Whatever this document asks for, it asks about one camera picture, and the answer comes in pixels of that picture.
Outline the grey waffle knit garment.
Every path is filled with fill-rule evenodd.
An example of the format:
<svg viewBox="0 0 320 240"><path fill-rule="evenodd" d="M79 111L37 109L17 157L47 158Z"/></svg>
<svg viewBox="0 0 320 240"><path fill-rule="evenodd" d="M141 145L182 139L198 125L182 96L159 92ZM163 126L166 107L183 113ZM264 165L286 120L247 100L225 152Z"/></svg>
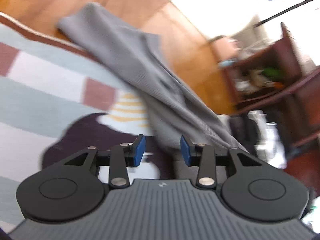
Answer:
<svg viewBox="0 0 320 240"><path fill-rule="evenodd" d="M219 117L168 68L158 35L129 25L98 3L86 4L57 27L136 91L154 139L171 155L178 178L196 176L194 168L182 165L182 135L194 143L241 148Z"/></svg>

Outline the checkered cat pattern rug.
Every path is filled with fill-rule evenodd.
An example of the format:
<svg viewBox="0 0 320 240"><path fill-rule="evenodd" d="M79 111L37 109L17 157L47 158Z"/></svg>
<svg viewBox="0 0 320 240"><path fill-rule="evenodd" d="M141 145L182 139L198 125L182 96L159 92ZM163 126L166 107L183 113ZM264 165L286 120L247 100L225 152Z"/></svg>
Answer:
<svg viewBox="0 0 320 240"><path fill-rule="evenodd" d="M88 146L106 150L146 137L129 179L172 179L172 158L155 144L140 97L69 44L1 15L1 229L23 220L20 182Z"/></svg>

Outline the dark wooden shelf unit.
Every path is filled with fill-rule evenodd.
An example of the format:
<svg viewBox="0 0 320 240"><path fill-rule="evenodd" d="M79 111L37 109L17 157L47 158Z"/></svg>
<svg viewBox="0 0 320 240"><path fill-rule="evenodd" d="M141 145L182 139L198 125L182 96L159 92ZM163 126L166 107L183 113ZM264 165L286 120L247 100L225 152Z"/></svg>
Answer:
<svg viewBox="0 0 320 240"><path fill-rule="evenodd" d="M239 115L261 110L277 124L284 167L319 190L319 68L304 72L291 32L246 59L220 66Z"/></svg>

